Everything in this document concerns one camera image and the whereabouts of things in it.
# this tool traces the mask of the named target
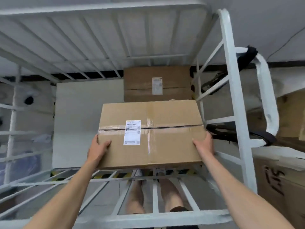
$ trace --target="hand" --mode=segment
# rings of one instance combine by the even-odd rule
[[[196,146],[200,157],[204,161],[205,158],[209,155],[214,155],[214,146],[213,146],[213,139],[211,134],[207,131],[207,136],[203,141],[198,141],[193,139],[193,143]]]
[[[94,136],[91,146],[88,150],[87,161],[93,161],[96,163],[96,166],[101,161],[104,156],[107,147],[111,144],[111,140],[104,142],[103,144],[98,144],[97,134]]]

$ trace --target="white metal bunk bed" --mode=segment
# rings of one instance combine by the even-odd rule
[[[173,32],[171,36],[170,41],[170,48],[173,47],[173,41],[175,38],[175,34],[177,33],[177,26],[179,24],[179,16],[181,12],[185,10],[192,10],[192,9],[201,9],[206,13],[206,17],[204,20],[204,23],[202,24],[199,32],[198,32],[198,38],[194,42],[192,49],[190,50],[189,54],[167,54],[167,55],[153,55],[149,52],[149,27],[147,27],[147,19],[145,19],[145,35],[146,35],[146,42],[147,42],[147,52],[148,54],[145,56],[132,56],[130,53],[130,49],[126,46],[124,35],[122,34],[120,24],[117,20],[117,14],[122,13],[125,11],[139,11],[143,12],[144,17],[147,18],[147,14],[149,12],[155,12],[159,10],[163,11],[174,11],[175,12],[175,21],[173,26]],[[168,0],[168,1],[146,1],[146,2],[130,2],[130,3],[110,3],[110,4],[101,4],[101,5],[88,5],[88,6],[72,6],[72,7],[56,7],[56,8],[38,8],[38,9],[23,9],[23,10],[9,10],[9,11],[0,11],[0,18],[2,21],[14,21],[19,27],[21,27],[27,34],[29,34],[31,37],[33,37],[34,40],[36,40],[37,43],[43,44],[45,48],[49,50],[49,52],[54,53],[59,58],[61,58],[62,63],[69,64],[75,72],[81,73],[83,76],[85,76],[87,79],[89,77],[83,72],[82,69],[78,68],[75,65],[75,61],[70,61],[67,59],[64,55],[62,55],[57,49],[52,47],[47,41],[45,41],[42,36],[37,35],[34,31],[32,31],[29,27],[27,27],[23,23],[23,19],[27,19],[28,21],[33,21],[35,23],[35,20],[37,18],[42,18],[44,21],[46,21],[46,24],[49,24],[49,26],[52,27],[54,31],[60,37],[64,38],[74,51],[77,51],[85,60],[86,63],[88,63],[92,70],[96,70],[97,73],[100,74],[102,78],[104,78],[104,75],[100,72],[100,68],[97,67],[97,65],[94,64],[94,61],[103,61],[107,62],[109,67],[115,71],[118,77],[120,77],[118,71],[117,71],[117,63],[116,61],[120,60],[120,58],[115,58],[110,56],[104,46],[102,45],[101,41],[97,38],[95,33],[92,31],[90,24],[87,21],[87,18],[89,16],[96,16],[100,13],[107,13],[110,16],[110,20],[113,22],[113,25],[115,26],[115,29],[117,31],[117,35],[120,39],[120,42],[122,44],[122,48],[124,50],[124,53],[126,54],[126,57],[121,59],[127,59],[129,61],[135,61],[138,59],[146,59],[151,65],[151,59],[155,58],[167,58],[171,59],[174,57],[183,57],[186,63],[192,63],[193,60],[196,58],[200,48],[202,47],[202,44],[204,43],[205,39],[207,38],[209,32],[211,31],[213,25],[216,23],[217,19],[220,20],[220,26],[221,26],[221,34],[222,34],[222,40],[218,44],[218,46],[215,48],[215,50],[212,52],[212,54],[209,56],[207,61],[204,63],[204,65],[199,69],[199,64],[197,60],[197,73],[194,76],[194,79],[192,81],[193,84],[198,85],[198,97],[196,99],[197,102],[200,104],[200,112],[203,119],[204,124],[216,124],[216,123],[223,123],[223,122],[230,122],[234,121],[236,124],[236,131],[237,131],[237,137],[238,137],[238,147],[239,147],[239,153],[240,158],[233,157],[231,155],[228,155],[224,152],[217,152],[220,157],[223,159],[229,160],[230,162],[235,163],[236,165],[241,165],[242,167],[242,175],[243,180],[246,186],[248,186],[250,189],[252,189],[254,192],[257,192],[257,186],[256,186],[256,179],[255,179],[255,172],[254,172],[254,164],[252,159],[252,153],[251,148],[252,147],[259,147],[265,145],[265,142],[262,139],[250,139],[249,133],[248,133],[248,126],[247,126],[247,119],[246,119],[246,111],[245,111],[245,105],[242,97],[242,87],[241,87],[241,81],[239,77],[239,70],[238,70],[238,64],[237,64],[237,56],[240,53],[246,52],[246,48],[237,48],[234,45],[233,40],[233,33],[232,33],[232,26],[230,22],[230,16],[227,10],[218,10],[215,14],[212,13],[211,8],[206,5],[205,3],[198,1],[198,0]],[[87,34],[91,37],[91,39],[95,42],[97,48],[101,51],[101,53],[104,55],[104,58],[97,58],[92,59],[88,58],[86,54],[82,52],[81,49],[78,48],[78,46],[69,38],[67,34],[60,28],[56,22],[52,19],[53,16],[65,19],[68,16],[76,16],[80,19],[81,23],[83,24],[83,27],[86,29]],[[9,36],[5,35],[4,33],[0,32],[0,39],[4,40],[5,43],[7,43],[8,48],[10,48],[10,51],[4,50],[3,48],[0,48],[0,56],[15,62],[16,64],[20,65],[23,68],[26,68],[36,74],[41,75],[42,77],[52,81],[52,82],[60,82],[59,79],[52,76],[50,73],[46,72],[48,69],[55,69],[56,71],[64,74],[69,79],[73,79],[67,72],[65,72],[63,69],[59,68],[58,66],[55,66],[56,63],[53,63],[52,61],[48,61],[46,59],[43,59],[39,55],[35,54],[31,49],[28,47],[22,45],[19,42],[14,41]],[[221,48],[224,48],[225,52],[225,59],[227,64],[227,70],[228,75],[223,78],[221,81],[219,81],[216,85],[212,86],[208,91],[205,93],[201,93],[201,75],[206,66],[209,64],[211,59],[215,56],[218,50]],[[14,50],[18,50],[18,52],[26,51],[27,53],[30,53],[34,55],[38,60],[40,60],[39,65],[33,61],[26,60],[25,58],[20,57],[20,53],[14,54]],[[261,100],[263,104],[264,114],[267,120],[267,129],[266,131],[276,135],[278,131],[278,112],[275,102],[275,96],[273,92],[270,72],[268,69],[268,65],[265,61],[265,59],[257,54],[256,58],[254,59],[254,63],[256,65],[257,69],[257,77],[261,92]],[[31,86],[25,85],[23,83],[19,83],[20,80],[20,74],[16,76],[16,81],[11,82],[5,78],[0,78],[0,81],[3,83],[6,83],[8,85],[12,85],[14,87],[20,87],[25,89],[32,89]],[[209,93],[216,90],[218,87],[220,87],[222,84],[229,82],[230,85],[230,92],[231,92],[231,99],[233,103],[233,110],[234,115],[230,117],[225,118],[219,118],[219,119],[213,119],[213,120],[207,120],[204,119],[204,106],[202,103],[202,99],[206,97]],[[36,132],[27,132],[27,131],[15,131],[15,112],[16,111],[35,111],[33,109],[26,109],[21,108],[19,106],[15,105],[15,101],[13,100],[13,105],[0,105],[1,108],[10,109],[12,111],[11,116],[11,125],[9,131],[1,131],[1,135],[9,135],[9,142],[8,142],[8,152],[6,158],[1,158],[0,160],[2,162],[6,162],[6,169],[5,169],[5,184],[0,186],[0,192],[4,192],[5,190],[9,190],[13,187],[26,187],[25,189],[22,189],[19,192],[13,193],[12,195],[6,196],[2,199],[0,199],[0,203],[5,202],[6,200],[12,199],[13,197],[24,193],[28,191],[29,189],[33,188],[34,186],[40,186],[40,185],[51,185],[49,188],[44,189],[43,191],[37,193],[36,195],[28,198],[27,200],[13,206],[12,208],[0,213],[0,227],[1,228],[21,228],[24,226],[29,219],[21,219],[21,220],[7,220],[7,217],[17,211],[20,207],[24,206],[25,204],[29,203],[30,201],[36,199],[37,197],[47,193],[48,191],[54,189],[56,186],[60,184],[65,184],[68,182],[69,179],[73,177],[73,175],[66,177],[62,181],[52,181],[54,178],[58,177],[64,177],[65,174],[69,173],[72,169],[61,169],[60,173],[55,175],[54,177],[48,177],[46,179],[41,179],[41,177],[49,176],[51,170],[42,171],[40,173],[33,174],[31,176],[16,180],[16,181],[10,181],[10,162],[14,161],[16,159],[19,159],[21,157],[24,157],[22,155],[19,156],[12,156],[12,147],[13,147],[13,137],[15,135],[24,135],[24,134],[35,134]],[[32,154],[26,154],[25,156],[33,156],[38,154],[37,152]],[[201,168],[196,168],[198,171],[198,175],[200,175],[205,181],[209,183],[209,185],[215,190],[217,194],[219,193],[219,190],[217,188],[217,185],[215,182],[210,178],[209,175],[204,175],[204,172],[201,171]],[[171,212],[171,213],[164,213],[159,212],[158,208],[158,194],[157,194],[157,182],[153,182],[153,191],[152,191],[152,198],[153,198],[153,210],[151,214],[138,214],[138,215],[118,215],[120,208],[122,207],[123,201],[128,193],[128,190],[130,186],[132,185],[132,181],[135,179],[155,179],[156,174],[154,170],[154,174],[152,177],[133,177],[134,173],[130,178],[113,178],[114,175],[119,171],[114,171],[109,178],[107,179],[91,179],[90,182],[100,182],[101,185],[96,189],[96,191],[87,198],[80,210],[80,214],[78,219],[75,223],[75,228],[83,228],[91,226],[92,228],[140,228],[140,227],[163,227],[163,226],[178,226],[178,225],[200,225],[200,224],[217,224],[217,223],[225,223],[231,221],[231,216],[227,209],[222,210],[200,210],[197,206],[196,202],[194,201],[192,195],[190,194],[188,188],[184,184],[184,182],[180,179],[184,175],[175,174],[171,177],[176,177],[179,180],[179,183],[182,187],[182,190],[192,208],[193,211],[189,212]],[[116,206],[113,210],[113,212],[109,213],[109,216],[103,217],[103,218],[85,218],[82,217],[83,210],[91,203],[91,201],[102,191],[102,189],[112,181],[120,181],[120,180],[128,180],[128,184],[126,185],[125,190],[121,193]]]

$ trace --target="shorts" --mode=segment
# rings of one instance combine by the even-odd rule
[[[188,211],[187,208],[184,206],[177,206],[170,210],[170,212],[181,212],[181,211]],[[167,229],[199,229],[197,225],[191,226],[173,226],[173,227],[166,227]],[[154,229],[153,227],[144,227],[138,229]]]

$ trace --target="ceiling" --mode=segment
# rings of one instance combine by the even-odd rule
[[[142,1],[142,0],[102,0],[105,3],[110,2],[127,2],[127,1]],[[246,47],[251,45],[257,47],[259,53],[269,62],[274,61],[293,61],[305,60],[305,30],[299,32],[291,40],[295,33],[305,27],[303,19],[305,19],[305,0],[204,0],[212,6],[213,11],[218,8],[227,8],[231,16],[233,27],[234,41],[236,46]],[[19,8],[20,11],[24,8],[34,7],[59,7],[79,4],[97,4],[101,0],[2,0],[0,11]],[[199,32],[202,21],[205,18],[203,11],[182,11],[181,18],[177,30],[177,39],[174,43],[172,51],[170,51],[170,39],[173,31],[175,12],[160,12],[159,14],[149,15],[149,29],[151,50],[147,51],[146,36],[145,36],[145,16],[139,16],[138,13],[128,13],[118,17],[118,22],[122,28],[128,51],[131,56],[144,56],[147,54],[186,54],[194,46],[196,36]],[[104,55],[97,49],[92,38],[90,38],[85,30],[80,26],[78,19],[66,19],[70,24],[65,23],[61,19],[54,21],[57,25],[69,34],[72,41],[77,44],[80,50],[85,53],[86,57],[92,59],[103,59]],[[41,38],[46,38],[53,47],[69,60],[76,61],[74,65],[81,71],[95,70],[113,70],[113,66],[109,62],[99,61],[94,62],[94,65],[88,65],[88,62],[83,63],[84,57],[78,51],[71,48],[71,45],[63,40],[52,27],[50,27],[43,18],[36,18],[32,21],[29,18],[22,19],[22,23],[28,26]],[[98,19],[97,23],[90,23],[92,30],[97,35],[97,38],[105,42],[105,50],[109,57],[124,57],[126,53],[117,34],[113,23],[107,19]],[[64,72],[78,72],[71,65],[64,63],[61,57],[48,51],[44,45],[38,42],[35,38],[31,38],[26,32],[20,29],[20,26],[14,22],[0,19],[0,31],[9,35],[10,38],[30,48],[33,52],[51,62],[56,67],[59,67]],[[204,63],[210,53],[220,41],[219,22],[216,23],[208,36],[206,42],[198,53],[200,63]],[[5,38],[0,40],[0,47],[22,57],[44,70],[47,73],[59,73],[58,69],[50,66],[45,66],[44,61],[28,54],[24,48],[10,44]],[[213,64],[224,63],[223,52],[219,53],[211,61]],[[187,63],[184,57],[171,59],[170,64]],[[127,66],[140,65],[166,65],[167,59],[141,59],[135,62],[120,61],[115,63],[116,69],[123,69]],[[1,76],[15,75],[17,73],[17,65],[4,59],[0,59]],[[23,70],[25,74],[35,74],[35,72]]]

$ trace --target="forearm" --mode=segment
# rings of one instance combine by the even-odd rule
[[[24,228],[72,228],[95,167],[96,162],[87,161],[71,181],[37,212]]]
[[[233,177],[212,154],[206,154],[203,162],[216,181],[239,228],[293,228],[283,215]]]

